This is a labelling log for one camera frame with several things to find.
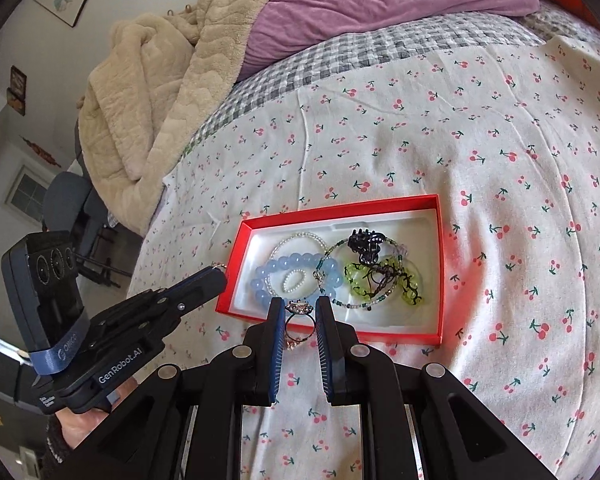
blue strap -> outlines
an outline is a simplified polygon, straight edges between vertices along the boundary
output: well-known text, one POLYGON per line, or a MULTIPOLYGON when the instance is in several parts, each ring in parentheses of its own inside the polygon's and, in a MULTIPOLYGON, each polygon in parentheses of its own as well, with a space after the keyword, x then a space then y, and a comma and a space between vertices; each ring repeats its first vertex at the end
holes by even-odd
POLYGON ((78 353, 90 325, 89 316, 83 310, 74 325, 53 348, 29 354, 33 369, 40 375, 51 375, 67 368, 78 353))

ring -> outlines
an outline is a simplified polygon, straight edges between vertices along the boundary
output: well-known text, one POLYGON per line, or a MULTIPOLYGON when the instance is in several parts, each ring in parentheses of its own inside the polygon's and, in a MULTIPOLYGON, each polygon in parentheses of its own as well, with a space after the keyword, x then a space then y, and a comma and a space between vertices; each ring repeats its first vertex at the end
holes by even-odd
POLYGON ((289 341, 292 341, 293 343, 296 343, 296 344, 304 343, 315 333, 315 319, 311 315, 311 313, 314 311, 314 308, 311 306, 311 304, 307 303, 306 301, 289 301, 287 306, 285 307, 285 309, 287 312, 289 312, 291 314, 291 316, 289 316, 288 319, 285 321, 285 337, 286 337, 286 339, 289 341), (291 321, 293 316, 307 316, 312 321, 312 323, 314 324, 314 329, 311 330, 311 333, 307 337, 296 339, 295 337, 291 337, 289 335, 289 332, 287 331, 287 327, 288 327, 289 321, 291 321))

cherry print bedsheet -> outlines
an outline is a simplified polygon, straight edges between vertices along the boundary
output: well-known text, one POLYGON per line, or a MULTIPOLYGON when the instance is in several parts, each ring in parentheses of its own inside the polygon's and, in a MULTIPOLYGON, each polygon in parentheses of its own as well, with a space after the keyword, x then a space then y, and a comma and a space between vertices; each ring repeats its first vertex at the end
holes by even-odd
MULTIPOLYGON (((595 46, 471 46, 332 76, 223 127, 165 184, 130 294, 225 262, 243 218, 438 193, 443 344, 378 348, 449 367, 558 478, 600 464, 595 46)), ((214 307, 142 375, 239 344, 247 324, 214 307)), ((285 352, 282 375, 272 408, 245 408, 243 478, 359 479, 358 410, 328 406, 314 338, 285 352)))

beige fluffy blanket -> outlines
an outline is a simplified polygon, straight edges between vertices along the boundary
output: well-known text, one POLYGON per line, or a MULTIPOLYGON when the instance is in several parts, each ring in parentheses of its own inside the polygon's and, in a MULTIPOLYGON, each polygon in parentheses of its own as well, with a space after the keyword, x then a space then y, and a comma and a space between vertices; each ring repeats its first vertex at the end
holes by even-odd
POLYGON ((230 92, 269 0, 198 0, 176 16, 143 14, 112 30, 110 56, 88 79, 78 127, 98 194, 146 235, 162 193, 200 125, 230 92))

jewelry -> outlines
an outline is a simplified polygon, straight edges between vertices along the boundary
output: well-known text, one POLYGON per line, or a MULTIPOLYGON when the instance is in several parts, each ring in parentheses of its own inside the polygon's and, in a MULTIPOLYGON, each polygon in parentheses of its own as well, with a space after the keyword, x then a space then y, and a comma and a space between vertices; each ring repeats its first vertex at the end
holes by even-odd
MULTIPOLYGON (((335 297, 330 297, 333 303, 335 303, 338 306, 343 306, 345 308, 366 308, 367 310, 371 310, 371 307, 373 305, 381 303, 381 301, 384 301, 387 297, 389 297, 394 292, 398 284, 400 284, 401 286, 405 285, 402 287, 402 290, 403 299, 406 302, 415 304, 413 302, 417 302, 418 300, 422 299, 418 294, 417 286, 414 287, 411 281, 407 281, 407 283, 404 282, 405 276, 408 276, 408 273, 405 273, 402 267, 402 255, 403 253, 406 254, 406 248, 403 245, 399 245, 397 242, 391 240, 391 238, 388 238, 382 233, 369 232, 368 230, 363 231, 362 229, 358 230, 357 232, 354 230, 349 238, 341 240, 338 243, 336 243, 333 247, 329 248, 325 252, 324 258, 321 259, 320 262, 318 262, 316 270, 314 271, 314 277, 318 281, 318 288, 320 288, 321 293, 326 293, 326 290, 323 287, 323 284, 325 282, 325 273, 321 269, 325 261, 332 259, 329 258, 330 254, 333 253, 333 251, 336 250, 336 248, 340 247, 341 245, 344 245, 345 243, 353 252, 358 253, 360 255, 360 263, 354 264, 354 268, 356 270, 360 270, 363 267, 368 268, 368 271, 365 275, 365 279, 367 279, 369 291, 364 291, 363 287, 360 286, 354 287, 352 290, 356 294, 365 298, 369 298, 372 301, 365 301, 364 303, 360 304, 352 304, 343 303, 335 297), (384 259, 382 264, 378 264, 377 262, 380 253, 380 244, 383 242, 386 242, 389 245, 393 246, 396 249, 395 252, 397 254, 395 254, 394 256, 387 257, 386 259, 384 259), (380 282, 377 282, 374 278, 374 274, 382 275, 382 280, 380 282), (371 283, 374 283, 376 285, 375 289, 372 289, 371 283), (389 289, 374 299, 374 297, 378 295, 378 293, 380 293, 389 284, 391 284, 389 286, 389 289)), ((347 267, 345 268, 345 274, 351 274, 352 269, 350 267, 349 269, 347 269, 347 267)), ((347 279, 350 284, 354 284, 354 279, 352 279, 352 277, 347 276, 347 279)))
POLYGON ((327 290, 325 288, 327 275, 326 275, 326 272, 324 270, 322 270, 322 268, 324 267, 324 264, 328 263, 329 260, 335 262, 335 260, 333 258, 329 257, 330 254, 333 253, 333 251, 336 250, 338 247, 344 245, 345 243, 347 243, 347 238, 345 238, 344 240, 340 240, 333 247, 330 247, 329 249, 327 249, 327 251, 324 253, 324 256, 321 258, 321 260, 318 262, 318 265, 315 267, 314 278, 318 281, 318 288, 320 288, 320 292, 324 296, 328 296, 331 300, 331 303, 335 303, 337 306, 343 306, 345 308, 352 308, 352 309, 366 308, 367 310, 371 310, 372 306, 380 303, 381 301, 386 300, 386 298, 389 297, 394 292, 395 287, 397 286, 396 281, 394 281, 392 283, 389 290, 387 290, 384 294, 381 294, 380 296, 375 298, 373 301, 365 301, 365 303, 360 303, 360 304, 342 303, 340 300, 338 300, 335 297, 336 296, 335 290, 333 291, 333 293, 331 293, 330 290, 327 290))
POLYGON ((285 309, 291 314, 291 316, 289 316, 285 321, 286 347, 289 350, 291 350, 300 343, 304 343, 305 341, 307 341, 315 333, 315 319, 313 318, 313 316, 311 316, 311 313, 314 311, 314 308, 306 301, 289 301, 285 309), (314 328, 313 330, 311 330, 311 333, 308 336, 303 338, 295 338, 289 335, 289 332, 287 330, 288 324, 293 316, 307 316, 312 321, 312 323, 314 324, 314 328))
POLYGON ((375 296, 374 289, 379 285, 374 280, 373 271, 368 266, 355 262, 344 267, 344 279, 349 282, 351 292, 364 300, 372 300, 375 296))
POLYGON ((410 305, 416 305, 422 301, 422 296, 418 291, 420 285, 420 273, 413 262, 407 260, 404 273, 400 277, 399 285, 402 288, 402 300, 410 305))
POLYGON ((298 288, 300 288, 300 286, 304 283, 305 280, 306 280, 306 272, 304 272, 304 269, 290 270, 286 274, 285 279, 282 280, 282 292, 284 294, 291 294, 293 291, 298 290, 298 288), (289 279, 292 276, 295 276, 296 274, 300 274, 302 276, 302 279, 299 282, 297 282, 294 286, 289 287, 288 286, 289 279))
POLYGON ((349 237, 347 245, 349 249, 360 255, 360 263, 366 266, 372 266, 378 262, 378 256, 380 254, 380 244, 387 241, 387 237, 382 233, 376 233, 375 231, 369 232, 368 229, 363 231, 359 229, 358 232, 353 230, 353 234, 349 237))
MULTIPOLYGON (((290 272, 285 278, 285 281, 288 283, 288 278, 293 273, 297 272, 305 272, 303 269, 315 269, 316 263, 322 259, 321 254, 299 254, 293 253, 291 256, 280 256, 277 260, 268 260, 267 263, 263 266, 257 267, 254 274, 255 278, 250 281, 251 290, 253 290, 256 300, 264 307, 268 308, 271 302, 271 298, 280 297, 282 298, 282 294, 277 293, 272 286, 267 287, 267 279, 271 274, 279 272, 280 270, 289 270, 290 272)), ((344 282, 344 278, 342 277, 340 271, 338 270, 338 263, 333 258, 330 258, 330 263, 324 266, 324 283, 328 285, 329 290, 327 294, 330 294, 331 297, 335 297, 336 291, 335 289, 342 285, 344 282)), ((283 289, 286 289, 285 282, 283 282, 283 289)), ((301 300, 311 304, 315 304, 318 301, 318 297, 320 294, 318 293, 318 286, 310 293, 307 294, 304 298, 283 298, 286 303, 294 300, 301 300)))
MULTIPOLYGON (((326 251, 326 250, 327 250, 327 243, 326 243, 324 240, 322 240, 322 238, 320 238, 318 235, 314 235, 313 233, 309 233, 309 232, 299 232, 299 233, 294 233, 294 234, 292 234, 291 236, 289 236, 288 238, 285 238, 284 240, 282 240, 281 242, 279 242, 279 243, 278 243, 278 244, 277 244, 277 245, 276 245, 276 246, 273 248, 273 250, 271 251, 271 254, 269 255, 269 260, 273 260, 273 259, 276 257, 276 254, 278 254, 278 251, 279 251, 279 250, 280 250, 280 249, 281 249, 281 248, 282 248, 282 247, 283 247, 285 244, 289 243, 291 240, 295 240, 296 238, 309 238, 309 239, 313 240, 314 242, 316 242, 316 243, 317 243, 317 244, 320 246, 320 248, 321 248, 322 252, 324 252, 324 251, 326 251)), ((305 258, 305 261, 307 261, 308 263, 310 262, 311 264, 313 264, 313 263, 314 263, 314 261, 313 261, 313 260, 311 260, 311 259, 310 259, 310 258, 307 256, 308 254, 309 254, 309 253, 305 253, 305 254, 303 254, 303 255, 301 256, 301 258, 305 258)), ((293 260, 293 261, 295 261, 295 260, 296 260, 296 256, 299 256, 299 253, 293 253, 291 256, 289 256, 289 258, 293 257, 293 258, 292 258, 292 260, 293 260)), ((282 263, 283 270, 286 270, 286 269, 284 269, 284 267, 285 267, 285 266, 286 266, 286 264, 284 263, 284 260, 283 260, 283 263, 282 263)), ((307 267, 307 268, 314 269, 314 268, 315 268, 315 266, 309 266, 309 267, 307 267)), ((291 274, 293 274, 295 271, 301 271, 301 269, 292 269, 292 270, 291 270, 291 272, 290 272, 290 273, 289 273, 289 274, 288 274, 288 275, 285 277, 285 280, 286 280, 286 279, 287 279, 287 278, 288 278, 288 277, 289 277, 291 274)), ((301 285, 304 283, 304 279, 305 279, 305 278, 303 278, 303 279, 302 279, 302 281, 301 281, 301 282, 298 284, 298 288, 299 288, 299 287, 300 287, 300 286, 301 286, 301 285)), ((266 289, 267 289, 268 293, 271 295, 271 297, 272 297, 272 298, 273 298, 273 297, 275 297, 275 296, 280 296, 280 297, 282 296, 281 294, 278 294, 278 293, 277 293, 277 292, 274 290, 274 288, 271 286, 271 278, 270 278, 268 275, 265 277, 265 279, 264 279, 264 283, 265 283, 265 286, 266 286, 266 289)), ((318 288, 316 287, 316 288, 314 289, 314 291, 313 291, 311 294, 309 294, 309 296, 311 296, 312 294, 315 294, 315 293, 317 292, 317 290, 318 290, 318 288)), ((283 286, 282 286, 282 292, 283 292, 284 294, 290 294, 290 292, 291 292, 291 291, 290 291, 290 292, 285 292, 285 282, 283 282, 283 286)))

